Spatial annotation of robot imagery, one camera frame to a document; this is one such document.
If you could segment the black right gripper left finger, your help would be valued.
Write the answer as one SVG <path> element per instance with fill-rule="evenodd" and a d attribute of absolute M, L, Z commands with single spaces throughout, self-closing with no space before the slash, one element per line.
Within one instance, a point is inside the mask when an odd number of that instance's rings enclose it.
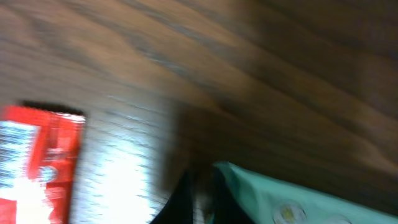
<path fill-rule="evenodd" d="M 186 171 L 164 205 L 150 224 L 193 224 L 193 180 Z"/>

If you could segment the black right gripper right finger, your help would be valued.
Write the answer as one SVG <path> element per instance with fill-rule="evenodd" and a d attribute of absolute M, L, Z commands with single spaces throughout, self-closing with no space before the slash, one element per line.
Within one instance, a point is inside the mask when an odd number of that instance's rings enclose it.
<path fill-rule="evenodd" d="M 224 175 L 217 168 L 213 169 L 212 184 L 213 224 L 254 224 L 233 198 Z"/>

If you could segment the white teal wipes packet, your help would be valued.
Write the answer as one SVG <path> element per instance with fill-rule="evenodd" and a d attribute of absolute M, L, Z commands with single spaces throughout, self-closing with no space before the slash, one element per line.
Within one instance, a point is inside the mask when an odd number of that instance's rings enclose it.
<path fill-rule="evenodd" d="M 395 224 L 397 217 L 340 198 L 217 162 L 233 198 L 254 223 Z"/>

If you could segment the red snack stick packet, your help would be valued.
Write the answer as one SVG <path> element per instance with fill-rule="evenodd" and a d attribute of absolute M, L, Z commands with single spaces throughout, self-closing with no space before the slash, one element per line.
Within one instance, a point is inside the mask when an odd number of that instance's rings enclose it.
<path fill-rule="evenodd" d="M 1 119 L 1 224 L 67 224 L 86 117 L 42 103 Z"/>

